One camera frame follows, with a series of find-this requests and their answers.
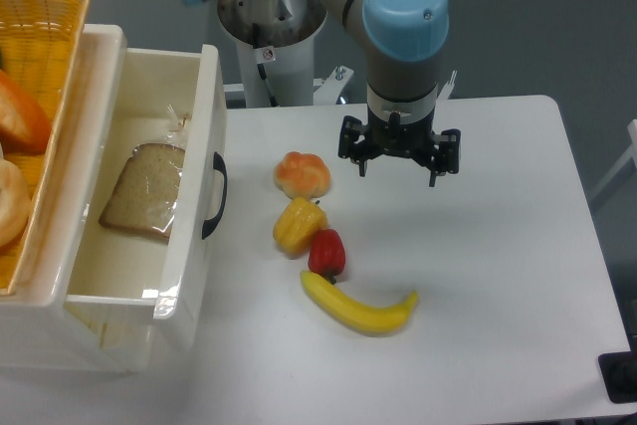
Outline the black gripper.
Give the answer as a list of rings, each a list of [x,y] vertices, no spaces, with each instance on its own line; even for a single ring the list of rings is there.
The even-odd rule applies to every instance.
[[[337,155],[349,159],[364,177],[367,162],[381,155],[409,158],[422,162],[430,171],[429,186],[438,177],[457,174],[460,169],[461,130],[451,128],[436,133],[433,117],[437,92],[399,102],[367,92],[367,125],[346,115],[339,131]]]

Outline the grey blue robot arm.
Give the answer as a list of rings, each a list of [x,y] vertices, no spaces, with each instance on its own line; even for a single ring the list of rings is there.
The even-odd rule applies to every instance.
[[[412,159],[433,177],[458,172],[460,132],[433,128],[448,0],[182,1],[216,2],[249,107],[309,104],[315,37],[327,18],[338,21],[364,54],[367,104],[366,119],[344,119],[339,156],[359,168],[387,155]]]

